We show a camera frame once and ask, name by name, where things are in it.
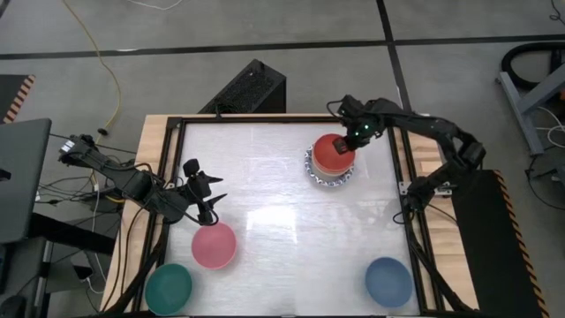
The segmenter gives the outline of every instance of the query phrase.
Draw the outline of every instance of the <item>floor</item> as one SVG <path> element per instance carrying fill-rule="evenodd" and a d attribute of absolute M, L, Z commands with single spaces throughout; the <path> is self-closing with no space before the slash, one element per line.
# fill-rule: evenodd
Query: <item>floor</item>
<path fill-rule="evenodd" d="M 549 0 L 184 0 L 168 11 L 125 0 L 69 2 L 122 87 L 124 105 L 102 141 L 107 146 L 135 151 L 145 115 L 199 111 L 254 58 L 287 76 L 288 112 L 324 112 L 327 101 L 352 94 L 387 97 L 458 123 L 485 144 L 485 168 L 504 174 L 549 312 L 565 312 L 565 212 L 532 194 L 524 176 L 527 146 L 493 81 L 516 45 L 565 40 L 565 26 L 548 18 Z M 562 0 L 555 2 L 565 11 Z M 390 29 L 383 27 L 387 20 Z M 60 0 L 11 0 L 0 18 L 0 43 L 0 73 L 37 77 L 19 121 L 50 117 L 53 133 L 95 134 L 111 116 L 116 88 Z M 516 68 L 540 80 L 547 64 L 547 56 L 531 55 Z M 43 182 L 86 175 L 57 162 L 60 146 L 49 141 Z M 546 178 L 532 183 L 565 207 L 558 185 Z M 65 221 L 91 214 L 77 203 L 39 212 Z M 97 222 L 102 231 L 110 224 Z M 53 297 L 49 316 L 91 313 L 83 292 L 69 292 Z"/>

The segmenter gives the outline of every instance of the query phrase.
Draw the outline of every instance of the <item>teal bowl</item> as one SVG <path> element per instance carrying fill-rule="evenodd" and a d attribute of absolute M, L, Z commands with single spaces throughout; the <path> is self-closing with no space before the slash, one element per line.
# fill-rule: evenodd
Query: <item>teal bowl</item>
<path fill-rule="evenodd" d="M 173 315 L 185 308 L 191 292 L 192 278 L 188 270 L 182 265 L 165 264 L 147 280 L 145 301 L 154 314 Z"/>

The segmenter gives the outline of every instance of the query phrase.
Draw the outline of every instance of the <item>black metal frame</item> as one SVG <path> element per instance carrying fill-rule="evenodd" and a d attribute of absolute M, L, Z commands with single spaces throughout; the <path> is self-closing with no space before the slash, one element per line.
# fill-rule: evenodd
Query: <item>black metal frame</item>
<path fill-rule="evenodd" d="M 164 177 L 164 171 L 167 167 L 167 156 L 168 153 L 170 151 L 170 143 L 172 140 L 172 133 L 173 130 L 178 129 L 178 136 L 177 136 L 177 145 L 176 145 L 176 152 L 174 155 L 174 159 L 173 159 L 173 167 L 172 167 L 172 172 L 171 172 L 171 179 L 174 179 L 177 176 L 177 170 L 180 164 L 180 157 L 182 154 L 182 146 L 183 146 L 183 141 L 185 139 L 185 132 L 186 132 L 186 125 L 189 124 L 227 124 L 227 123 L 232 123 L 232 124 L 243 124 L 243 123 L 337 123 L 337 119 L 335 119 L 334 117 L 325 117 L 325 116 L 320 116 L 320 117 L 316 117 L 316 116 L 304 116 L 304 117 L 293 117 L 293 116 L 288 116 L 288 117 L 270 117 L 270 116 L 260 116 L 260 117 L 170 117 L 169 120 L 167 121 L 167 126 L 166 126 L 166 131 L 165 131 L 165 137 L 163 140 L 163 145 L 162 145 L 162 152 L 161 152 L 161 157 L 160 157 L 160 162 L 159 162 L 159 176 L 160 177 Z M 406 149 L 404 152 L 406 154 L 406 160 L 408 162 L 408 167 L 409 167 L 409 173 L 411 175 L 411 178 L 415 177 L 416 171 L 414 169 L 414 162 L 413 162 L 413 158 L 412 158 L 412 154 L 410 149 L 410 142 L 408 140 L 408 134 L 406 133 L 406 131 L 401 131 L 401 134 L 403 136 L 403 146 L 404 149 Z M 390 144 L 390 149 L 392 152 L 392 156 L 393 156 L 393 164 L 394 164 L 394 168 L 395 168 L 395 176 L 397 181 L 403 181 L 403 174 L 402 174 L 402 168 L 400 166 L 400 158 L 399 158 L 399 154 L 398 154 L 398 149 L 396 148 L 396 139 L 395 139 L 395 132 L 394 129 L 392 128 L 388 128 L 388 138 L 389 138 L 389 144 Z M 422 238 L 424 240 L 424 248 L 426 250 L 426 255 L 428 256 L 429 259 L 431 259 L 433 261 L 433 264 L 435 264 L 434 260 L 433 260 L 433 254 L 430 254 L 432 252 L 432 246 L 431 246 L 431 241 L 429 240 L 429 230 L 427 228 L 427 223 L 426 223 L 426 219 L 425 218 L 418 218 L 418 224 L 420 226 L 420 232 L 422 235 Z M 141 264 L 145 263 L 145 261 L 147 260 L 147 257 L 149 255 L 149 253 L 151 252 L 151 243 L 153 242 L 154 239 L 154 230 L 155 230 L 155 226 L 156 226 L 156 216 L 155 215 L 151 215 L 149 218 L 149 224 L 147 226 L 147 231 L 146 231 L 146 239 L 144 242 L 144 246 L 143 246 L 143 254 L 141 255 Z M 405 227 L 405 232 L 406 232 L 406 238 L 408 239 L 409 236 L 409 231 L 413 231 L 412 228 L 412 224 L 411 223 L 406 223 L 404 225 Z M 161 257 L 159 258 L 158 262 L 157 262 L 157 266 L 161 266 L 164 263 L 164 259 L 165 259 L 165 253 L 163 253 L 161 255 Z M 419 261 L 418 261 L 418 257 L 409 249 L 409 254 L 410 254 L 410 260 L 411 260 L 411 267 L 412 267 L 412 273 L 414 276 L 414 285 L 415 285 L 415 290 L 416 290 L 416 295 L 417 295 L 417 299 L 418 299 L 418 310 L 420 312 L 420 314 L 425 313 L 428 309 L 426 306 L 426 295 L 424 293 L 424 286 L 423 286 L 423 282 L 422 282 L 422 275 L 421 275 L 421 271 L 420 271 L 420 267 L 419 267 Z M 133 310 L 134 311 L 139 311 L 140 310 L 140 305 L 141 305 L 141 300 L 142 300 L 142 295 L 143 295 L 143 289 L 139 288 L 138 293 L 136 294 L 134 300 L 133 300 Z M 434 297 L 436 298 L 436 304 L 438 303 L 438 299 L 437 297 L 439 297 L 439 299 L 442 299 L 441 294 L 438 293 L 434 293 Z"/>

